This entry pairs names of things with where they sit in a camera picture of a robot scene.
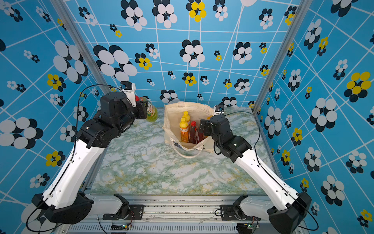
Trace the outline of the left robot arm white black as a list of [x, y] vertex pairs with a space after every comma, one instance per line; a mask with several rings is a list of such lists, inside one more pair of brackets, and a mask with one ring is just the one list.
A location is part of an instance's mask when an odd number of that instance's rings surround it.
[[93, 197], [80, 187], [110, 142], [126, 132], [135, 120], [147, 118], [149, 102], [133, 92], [110, 92], [100, 99], [101, 108], [78, 131], [74, 147], [61, 171], [32, 203], [51, 223], [77, 224], [90, 215], [128, 217], [128, 201], [120, 195]]

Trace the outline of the orange bottle yellow cap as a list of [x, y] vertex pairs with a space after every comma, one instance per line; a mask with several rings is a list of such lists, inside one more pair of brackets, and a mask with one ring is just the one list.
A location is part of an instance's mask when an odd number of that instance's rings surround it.
[[181, 118], [181, 121], [179, 123], [180, 128], [180, 135], [181, 135], [181, 141], [182, 142], [189, 142], [189, 125], [186, 122], [185, 118]]
[[191, 117], [190, 117], [188, 111], [184, 111], [184, 113], [183, 113], [183, 118], [185, 118], [186, 122], [187, 122], [188, 125], [190, 126], [190, 124], [191, 124]]

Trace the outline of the cream canvas shopping bag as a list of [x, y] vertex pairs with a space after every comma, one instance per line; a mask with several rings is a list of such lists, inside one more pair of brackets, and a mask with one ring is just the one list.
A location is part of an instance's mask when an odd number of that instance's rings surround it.
[[215, 115], [208, 105], [195, 102], [177, 102], [167, 104], [164, 110], [165, 143], [173, 147], [175, 153], [185, 159], [199, 156], [203, 151], [213, 153], [213, 139], [203, 137], [200, 142], [191, 143], [191, 129], [197, 133], [200, 120]]

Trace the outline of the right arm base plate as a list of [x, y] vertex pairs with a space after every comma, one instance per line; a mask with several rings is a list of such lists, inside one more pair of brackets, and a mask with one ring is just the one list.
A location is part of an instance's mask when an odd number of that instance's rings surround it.
[[215, 210], [215, 215], [220, 217], [222, 221], [260, 221], [261, 218], [256, 216], [247, 216], [241, 212], [234, 205], [220, 205], [220, 208]]

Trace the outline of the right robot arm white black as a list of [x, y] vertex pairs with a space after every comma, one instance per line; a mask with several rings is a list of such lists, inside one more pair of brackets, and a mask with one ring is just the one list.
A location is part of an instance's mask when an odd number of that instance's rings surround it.
[[311, 197], [299, 193], [279, 178], [258, 156], [254, 146], [243, 137], [234, 135], [225, 115], [215, 115], [201, 120], [199, 132], [212, 137], [213, 147], [245, 170], [265, 191], [269, 203], [242, 195], [233, 203], [229, 212], [239, 220], [267, 220], [280, 234], [291, 234], [309, 212]]

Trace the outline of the green bottle red cap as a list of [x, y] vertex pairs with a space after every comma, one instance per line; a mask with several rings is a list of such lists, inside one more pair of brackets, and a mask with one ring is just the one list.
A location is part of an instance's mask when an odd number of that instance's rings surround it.
[[144, 106], [147, 107], [146, 120], [148, 122], [155, 122], [158, 119], [157, 108], [152, 104], [152, 102], [146, 97], [135, 96], [136, 102], [143, 102]]

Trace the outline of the dark red bottle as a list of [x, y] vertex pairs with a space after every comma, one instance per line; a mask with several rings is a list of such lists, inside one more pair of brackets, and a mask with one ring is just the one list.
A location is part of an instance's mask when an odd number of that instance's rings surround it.
[[200, 143], [202, 140], [205, 139], [205, 137], [204, 137], [204, 127], [205, 127], [205, 123], [204, 123], [203, 120], [201, 120], [200, 121], [200, 125], [199, 125], [199, 127], [197, 129], [197, 134], [198, 134], [198, 136], [197, 136], [197, 143]]
[[189, 143], [192, 143], [192, 144], [197, 143], [196, 131], [197, 131], [196, 122], [192, 121], [190, 124]]

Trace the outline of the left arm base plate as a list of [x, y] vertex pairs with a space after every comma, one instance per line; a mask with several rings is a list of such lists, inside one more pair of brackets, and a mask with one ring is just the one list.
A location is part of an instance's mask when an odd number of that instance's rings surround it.
[[129, 220], [129, 221], [138, 221], [142, 220], [144, 214], [144, 205], [128, 205], [127, 208], [124, 208], [118, 211], [115, 214], [104, 214], [103, 220]]

